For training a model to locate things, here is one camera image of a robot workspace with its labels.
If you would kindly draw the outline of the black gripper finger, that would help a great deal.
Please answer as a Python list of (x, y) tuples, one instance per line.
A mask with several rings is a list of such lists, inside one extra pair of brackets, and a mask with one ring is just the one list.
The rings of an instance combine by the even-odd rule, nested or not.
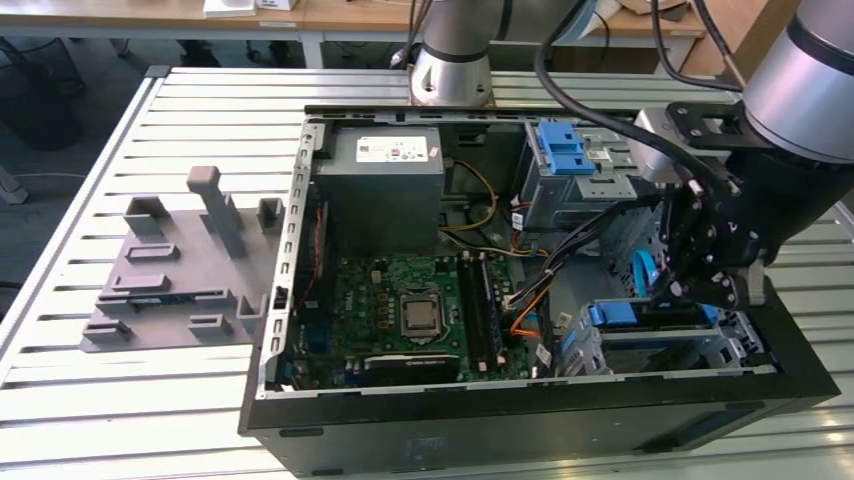
[(720, 282), (724, 268), (712, 246), (717, 240), (708, 195), (697, 181), (668, 185), (663, 198), (659, 240), (665, 248), (659, 286)]
[(652, 284), (651, 299), (659, 303), (693, 303), (739, 310), (745, 307), (744, 284), (721, 272), (712, 277), (679, 276), (665, 269)]

